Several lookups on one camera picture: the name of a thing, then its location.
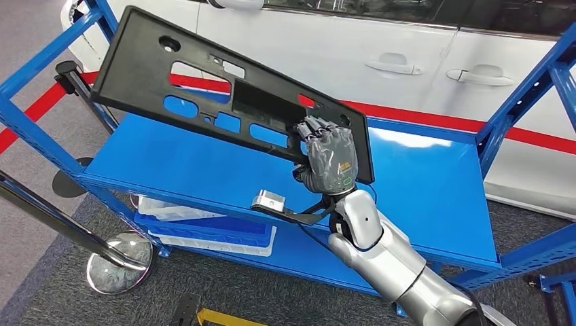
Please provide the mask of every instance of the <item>gray robotic hand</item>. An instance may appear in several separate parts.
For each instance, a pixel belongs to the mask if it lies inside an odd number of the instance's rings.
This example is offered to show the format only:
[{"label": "gray robotic hand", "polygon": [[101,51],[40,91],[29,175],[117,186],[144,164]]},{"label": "gray robotic hand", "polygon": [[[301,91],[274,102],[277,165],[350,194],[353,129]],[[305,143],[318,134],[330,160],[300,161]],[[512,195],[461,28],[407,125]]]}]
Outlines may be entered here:
[{"label": "gray robotic hand", "polygon": [[358,159],[352,131],[311,115],[295,129],[306,142],[310,165],[297,166],[294,177],[314,193],[336,195],[354,188]]}]

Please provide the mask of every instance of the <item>metal pole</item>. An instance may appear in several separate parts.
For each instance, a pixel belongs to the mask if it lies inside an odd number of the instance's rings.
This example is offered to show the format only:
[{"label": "metal pole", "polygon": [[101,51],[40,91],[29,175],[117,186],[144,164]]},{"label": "metal pole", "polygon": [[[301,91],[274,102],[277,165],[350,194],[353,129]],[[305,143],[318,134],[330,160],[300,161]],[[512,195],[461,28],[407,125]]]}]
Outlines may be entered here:
[{"label": "metal pole", "polygon": [[90,87],[84,83],[77,68],[78,65],[72,60],[58,63],[56,65],[56,72],[58,73],[55,78],[56,81],[66,89],[68,94],[78,95],[88,110],[94,114],[106,131],[111,134],[118,128],[118,121],[106,106],[90,100]]},{"label": "metal pole", "polygon": [[127,257],[116,248],[111,247],[102,238],[74,221],[2,170],[0,170],[0,197],[114,265],[132,270],[147,269],[146,264]]}]

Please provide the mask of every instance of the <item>round hole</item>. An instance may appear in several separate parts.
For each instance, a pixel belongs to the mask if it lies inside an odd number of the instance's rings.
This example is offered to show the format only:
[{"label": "round hole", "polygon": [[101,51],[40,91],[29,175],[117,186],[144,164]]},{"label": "round hole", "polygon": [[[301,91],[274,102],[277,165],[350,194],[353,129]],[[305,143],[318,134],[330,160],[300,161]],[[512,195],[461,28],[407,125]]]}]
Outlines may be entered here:
[{"label": "round hole", "polygon": [[346,117],[344,114],[340,115],[340,122],[344,124],[346,127],[350,126],[350,119],[348,119],[348,117]]},{"label": "round hole", "polygon": [[178,52],[180,50],[180,42],[176,41],[169,36],[161,36],[158,39],[160,46],[164,48],[167,52]]}]

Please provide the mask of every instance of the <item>blue plastic bin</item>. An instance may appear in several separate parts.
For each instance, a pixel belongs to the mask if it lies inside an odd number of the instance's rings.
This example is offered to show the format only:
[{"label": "blue plastic bin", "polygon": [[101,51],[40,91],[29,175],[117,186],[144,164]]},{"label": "blue plastic bin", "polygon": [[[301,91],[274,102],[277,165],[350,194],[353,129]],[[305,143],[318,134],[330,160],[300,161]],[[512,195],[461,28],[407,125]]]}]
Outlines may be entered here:
[{"label": "blue plastic bin", "polygon": [[158,221],[154,216],[136,213],[134,221],[149,233],[179,238],[208,240],[265,248],[270,245],[272,226],[235,217],[211,217],[186,221]]}]

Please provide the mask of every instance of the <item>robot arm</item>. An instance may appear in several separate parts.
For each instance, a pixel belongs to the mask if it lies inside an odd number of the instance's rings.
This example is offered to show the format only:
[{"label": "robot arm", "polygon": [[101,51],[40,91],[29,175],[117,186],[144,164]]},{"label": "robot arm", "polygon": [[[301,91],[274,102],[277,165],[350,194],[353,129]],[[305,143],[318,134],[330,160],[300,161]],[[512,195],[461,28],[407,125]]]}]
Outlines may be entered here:
[{"label": "robot arm", "polygon": [[[298,166],[294,177],[310,191],[322,193],[323,200],[295,214],[284,207],[282,196],[261,191],[252,208],[306,224],[329,213],[329,248],[385,301],[397,302],[417,325],[490,325],[484,323],[479,306],[426,267],[408,237],[378,211],[367,192],[356,188],[357,158],[350,130],[310,116],[295,129],[306,142],[310,165]],[[322,215],[310,214],[320,206],[325,209]],[[491,325],[514,325],[501,314],[499,318]]]}]

